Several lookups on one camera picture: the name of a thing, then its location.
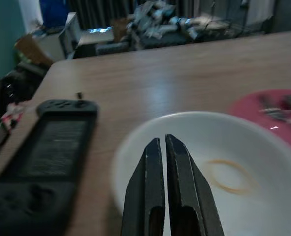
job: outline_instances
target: wall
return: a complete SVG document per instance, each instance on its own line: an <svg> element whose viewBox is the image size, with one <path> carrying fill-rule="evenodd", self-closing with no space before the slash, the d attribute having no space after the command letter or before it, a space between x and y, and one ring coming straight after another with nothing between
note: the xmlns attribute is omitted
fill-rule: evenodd
<svg viewBox="0 0 291 236"><path fill-rule="evenodd" d="M18 0L0 0L0 77L15 66L14 44L24 34Z"/></svg>
<svg viewBox="0 0 291 236"><path fill-rule="evenodd" d="M278 0L273 32L291 30L291 0Z"/></svg>
<svg viewBox="0 0 291 236"><path fill-rule="evenodd" d="M39 0L19 0L26 33L35 30L35 21L43 23Z"/></svg>

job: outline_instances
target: red plate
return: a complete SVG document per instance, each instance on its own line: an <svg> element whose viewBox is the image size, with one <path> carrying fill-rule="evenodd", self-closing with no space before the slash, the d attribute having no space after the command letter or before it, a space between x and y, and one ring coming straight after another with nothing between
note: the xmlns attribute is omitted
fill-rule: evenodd
<svg viewBox="0 0 291 236"><path fill-rule="evenodd" d="M258 100L260 94L267 95L278 107L288 109L283 102L283 98L285 95L291 95L291 90L267 90L250 94L238 100L230 108L229 113L270 130L291 145L291 126L260 111L264 108Z"/></svg>

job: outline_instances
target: blue object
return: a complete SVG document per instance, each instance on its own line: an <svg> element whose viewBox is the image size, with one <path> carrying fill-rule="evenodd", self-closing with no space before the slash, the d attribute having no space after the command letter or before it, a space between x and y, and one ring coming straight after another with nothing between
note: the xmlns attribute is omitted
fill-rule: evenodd
<svg viewBox="0 0 291 236"><path fill-rule="evenodd" d="M39 0L43 24L47 28L64 26L70 12L66 0Z"/></svg>

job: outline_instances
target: small object on table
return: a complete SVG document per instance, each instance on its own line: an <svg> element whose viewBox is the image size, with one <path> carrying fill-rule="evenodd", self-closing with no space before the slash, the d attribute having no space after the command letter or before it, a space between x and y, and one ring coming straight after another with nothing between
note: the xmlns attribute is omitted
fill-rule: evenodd
<svg viewBox="0 0 291 236"><path fill-rule="evenodd" d="M76 95L77 95L78 101L77 101L77 103L76 103L75 106L77 106L77 107L83 107L84 104L85 104L85 101L83 101L83 93L78 92Z"/></svg>
<svg viewBox="0 0 291 236"><path fill-rule="evenodd" d="M289 115L281 110L278 106L274 105L268 96L260 95L259 101L264 106L264 109L261 111L263 111L271 118L282 121L291 126L291 118Z"/></svg>

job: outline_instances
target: wooden table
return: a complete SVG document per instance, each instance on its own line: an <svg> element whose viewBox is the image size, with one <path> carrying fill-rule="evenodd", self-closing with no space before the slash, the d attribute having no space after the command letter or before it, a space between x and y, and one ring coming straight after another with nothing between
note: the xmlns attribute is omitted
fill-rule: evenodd
<svg viewBox="0 0 291 236"><path fill-rule="evenodd" d="M225 112L248 93L274 88L291 89L291 33L58 62L3 147L0 171L37 121L38 104L83 92L100 117L66 235L120 235L111 164L128 133L174 112Z"/></svg>

